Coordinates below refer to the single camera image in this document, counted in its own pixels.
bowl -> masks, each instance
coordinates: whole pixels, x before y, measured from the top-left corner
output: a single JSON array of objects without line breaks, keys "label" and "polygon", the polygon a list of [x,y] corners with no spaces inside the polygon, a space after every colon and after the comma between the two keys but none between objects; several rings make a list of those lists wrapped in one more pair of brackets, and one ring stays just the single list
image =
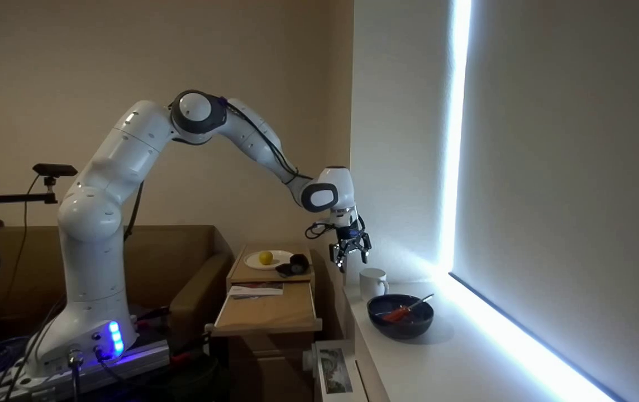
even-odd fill
[{"label": "bowl", "polygon": [[385,333],[391,339],[413,339],[422,333],[433,322],[433,309],[426,301],[419,301],[418,307],[412,309],[412,312],[399,320],[399,322],[385,322],[385,315],[399,309],[399,307],[412,307],[419,301],[419,297],[413,294],[380,294],[368,299],[367,312],[374,326]]}]

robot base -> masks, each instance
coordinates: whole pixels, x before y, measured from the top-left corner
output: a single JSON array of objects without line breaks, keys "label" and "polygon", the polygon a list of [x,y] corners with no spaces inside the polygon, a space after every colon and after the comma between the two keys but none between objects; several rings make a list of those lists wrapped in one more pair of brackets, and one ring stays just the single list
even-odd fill
[{"label": "robot base", "polygon": [[[154,342],[139,348],[130,348],[121,360],[108,361],[108,369],[99,361],[85,365],[79,371],[80,392],[93,392],[118,380],[131,380],[137,376],[162,369],[170,365],[168,342]],[[19,365],[9,369],[5,385],[0,386],[0,402],[7,399],[9,382],[18,376]],[[52,378],[24,378],[19,376],[9,399],[65,399],[73,397],[72,369]]]}]

small table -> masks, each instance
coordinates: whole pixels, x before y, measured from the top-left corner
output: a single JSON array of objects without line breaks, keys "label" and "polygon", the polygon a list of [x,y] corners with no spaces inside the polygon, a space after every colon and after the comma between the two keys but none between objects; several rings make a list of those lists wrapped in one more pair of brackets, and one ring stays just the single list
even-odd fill
[{"label": "small table", "polygon": [[316,310],[316,272],[284,278],[276,271],[251,268],[245,259],[259,250],[301,252],[303,244],[251,244],[238,252],[227,272],[232,285],[273,284],[282,294],[232,297],[226,294],[212,338],[227,339],[227,367],[237,386],[231,399],[313,402],[313,376],[301,358],[311,350],[322,320]]}]

couch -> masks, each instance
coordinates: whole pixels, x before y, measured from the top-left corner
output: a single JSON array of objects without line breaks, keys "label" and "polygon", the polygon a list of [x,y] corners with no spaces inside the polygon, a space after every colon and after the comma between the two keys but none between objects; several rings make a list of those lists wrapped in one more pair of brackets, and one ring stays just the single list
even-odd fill
[{"label": "couch", "polygon": [[[0,339],[33,333],[65,307],[55,225],[0,229]],[[168,339],[198,339],[224,304],[232,252],[215,225],[137,225],[126,241],[131,312],[168,309]]]}]

